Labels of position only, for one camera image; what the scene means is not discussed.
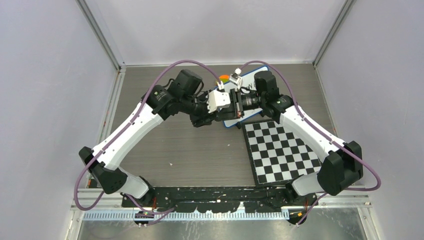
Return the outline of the blue framed whiteboard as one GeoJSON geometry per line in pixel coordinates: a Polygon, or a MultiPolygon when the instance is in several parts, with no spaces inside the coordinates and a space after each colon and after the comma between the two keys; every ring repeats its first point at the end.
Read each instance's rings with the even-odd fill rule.
{"type": "Polygon", "coordinates": [[[248,71],[247,73],[241,73],[240,77],[242,78],[242,87],[245,87],[248,90],[242,89],[240,92],[242,100],[242,110],[243,116],[237,119],[224,120],[223,125],[226,128],[231,128],[234,126],[240,127],[241,122],[251,118],[252,116],[259,114],[262,109],[258,104],[258,97],[255,96],[254,91],[256,90],[256,84],[254,76],[258,72],[268,71],[269,68],[266,65],[262,65],[254,70],[248,71]]]}

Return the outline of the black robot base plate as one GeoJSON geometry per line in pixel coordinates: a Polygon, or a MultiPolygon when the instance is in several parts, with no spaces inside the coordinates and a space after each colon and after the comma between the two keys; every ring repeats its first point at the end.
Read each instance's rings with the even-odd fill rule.
{"type": "Polygon", "coordinates": [[[138,206],[165,213],[276,213],[282,207],[306,209],[317,201],[315,193],[295,196],[282,186],[153,187],[141,198],[122,195],[123,208],[138,206]]]}

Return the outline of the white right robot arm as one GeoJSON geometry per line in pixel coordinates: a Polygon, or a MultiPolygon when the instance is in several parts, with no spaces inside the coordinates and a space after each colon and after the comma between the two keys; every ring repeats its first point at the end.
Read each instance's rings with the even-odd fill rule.
{"type": "Polygon", "coordinates": [[[248,88],[246,93],[243,93],[240,72],[236,69],[228,79],[235,88],[226,90],[226,85],[217,80],[214,93],[209,95],[214,109],[223,112],[234,104],[237,118],[242,117],[244,111],[261,109],[266,116],[300,137],[322,163],[319,172],[299,176],[287,184],[285,198],[288,203],[299,205],[307,194],[317,192],[336,196],[363,177],[362,148],[357,142],[346,143],[310,120],[295,97],[280,93],[271,71],[257,72],[255,89],[248,88]]]}

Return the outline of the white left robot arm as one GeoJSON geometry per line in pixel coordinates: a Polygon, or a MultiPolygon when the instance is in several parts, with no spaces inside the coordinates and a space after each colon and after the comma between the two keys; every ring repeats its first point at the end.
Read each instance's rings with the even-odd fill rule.
{"type": "Polygon", "coordinates": [[[94,147],[84,146],[78,156],[84,172],[100,184],[102,194],[122,193],[134,197],[141,207],[153,202],[151,186],[141,176],[121,168],[121,163],[133,147],[151,130],[167,118],[180,112],[195,117],[206,117],[218,110],[214,99],[225,89],[218,78],[215,88],[203,91],[202,78],[189,69],[181,70],[166,85],[151,86],[133,112],[106,139],[94,147]]]}

